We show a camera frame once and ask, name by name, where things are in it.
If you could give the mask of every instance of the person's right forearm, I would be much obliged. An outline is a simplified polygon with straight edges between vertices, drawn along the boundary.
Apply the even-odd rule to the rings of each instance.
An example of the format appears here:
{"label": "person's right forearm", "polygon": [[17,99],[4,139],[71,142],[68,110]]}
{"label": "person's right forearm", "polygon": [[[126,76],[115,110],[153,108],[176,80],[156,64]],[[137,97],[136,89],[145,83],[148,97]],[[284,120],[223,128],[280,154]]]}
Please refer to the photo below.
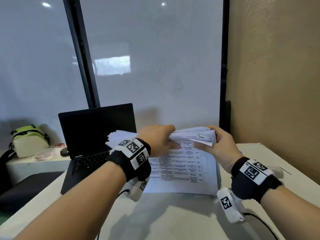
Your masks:
{"label": "person's right forearm", "polygon": [[320,236],[320,208],[284,186],[268,190],[261,205],[287,240],[316,240]]}

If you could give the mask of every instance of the wristband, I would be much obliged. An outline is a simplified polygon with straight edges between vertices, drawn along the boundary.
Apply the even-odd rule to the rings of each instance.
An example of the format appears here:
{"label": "wristband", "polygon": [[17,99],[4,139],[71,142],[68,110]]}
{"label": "wristband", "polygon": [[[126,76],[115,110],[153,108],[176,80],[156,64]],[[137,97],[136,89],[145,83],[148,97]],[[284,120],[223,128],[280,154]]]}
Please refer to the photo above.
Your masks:
{"label": "wristband", "polygon": [[255,199],[260,203],[269,189],[276,189],[282,183],[273,172],[260,162],[247,157],[240,158],[231,169],[232,192],[240,199]]}
{"label": "wristband", "polygon": [[150,153],[151,147],[148,143],[139,138],[131,138],[115,146],[107,161],[112,161],[122,168],[127,182],[137,176],[144,180],[151,173],[148,161]]}

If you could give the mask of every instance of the black wristband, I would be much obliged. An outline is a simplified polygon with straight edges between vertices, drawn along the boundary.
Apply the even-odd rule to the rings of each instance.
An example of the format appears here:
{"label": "black wristband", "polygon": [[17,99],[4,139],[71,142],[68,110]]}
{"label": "black wristband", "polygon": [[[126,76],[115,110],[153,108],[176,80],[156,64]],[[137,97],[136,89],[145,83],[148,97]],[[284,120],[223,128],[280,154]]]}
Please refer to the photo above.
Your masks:
{"label": "black wristband", "polygon": [[[148,154],[151,153],[151,147],[148,143],[146,143],[144,140],[137,138],[142,144],[143,147],[139,149],[139,151],[136,154],[139,154],[144,148],[148,151]],[[151,173],[151,165],[149,163],[149,160],[144,161],[136,170],[133,168],[131,162],[131,158],[126,157],[126,155],[122,151],[114,151],[111,153],[111,155],[107,158],[107,161],[112,161],[115,164],[119,165],[127,179],[127,182],[135,177],[138,177],[139,181],[145,180],[150,176]]]}
{"label": "black wristband", "polygon": [[247,157],[242,157],[235,162],[231,169],[232,174],[232,192],[240,199],[255,199],[257,202],[261,202],[262,197],[269,189],[276,189],[282,185],[274,175],[269,175],[260,184],[256,184],[244,173],[240,172],[241,167],[249,160]]}

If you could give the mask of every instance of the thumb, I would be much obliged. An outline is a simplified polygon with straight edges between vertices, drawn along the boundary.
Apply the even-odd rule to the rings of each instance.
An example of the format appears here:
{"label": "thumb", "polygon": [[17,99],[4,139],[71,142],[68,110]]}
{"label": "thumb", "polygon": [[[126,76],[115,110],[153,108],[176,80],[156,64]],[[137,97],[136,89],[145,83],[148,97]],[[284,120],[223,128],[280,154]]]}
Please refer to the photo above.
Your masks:
{"label": "thumb", "polygon": [[168,145],[168,149],[176,149],[176,150],[178,150],[178,149],[181,148],[181,146],[178,143],[176,143],[174,141],[171,141],[171,140],[168,141],[167,145]]}
{"label": "thumb", "polygon": [[194,142],[193,143],[193,147],[196,148],[196,149],[211,153],[211,154],[212,154],[212,151],[213,151],[213,147],[212,146],[209,146],[209,145],[206,145],[206,144],[203,144],[203,143],[200,143],[200,142]]}

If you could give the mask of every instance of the black cable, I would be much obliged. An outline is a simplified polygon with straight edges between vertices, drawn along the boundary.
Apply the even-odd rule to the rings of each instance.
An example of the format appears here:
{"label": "black cable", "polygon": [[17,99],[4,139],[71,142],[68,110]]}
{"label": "black cable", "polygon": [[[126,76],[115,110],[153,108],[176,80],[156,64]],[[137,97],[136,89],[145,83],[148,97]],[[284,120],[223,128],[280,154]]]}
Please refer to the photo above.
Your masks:
{"label": "black cable", "polygon": [[[121,191],[121,192],[118,194],[117,198],[118,198],[121,194],[123,194],[124,192],[129,192],[129,191],[130,191],[129,189],[125,189],[125,190]],[[100,232],[101,232],[101,230],[100,230],[99,233],[98,233],[97,240],[99,240]]]}
{"label": "black cable", "polygon": [[269,229],[269,231],[272,233],[272,235],[274,236],[274,238],[275,238],[276,240],[278,240],[277,236],[276,236],[275,233],[271,230],[271,228],[270,228],[262,219],[260,219],[258,216],[254,215],[254,214],[251,214],[251,213],[249,213],[249,212],[243,212],[243,214],[244,214],[245,216],[253,216],[253,217],[257,218],[260,222],[262,222],[262,223]]}

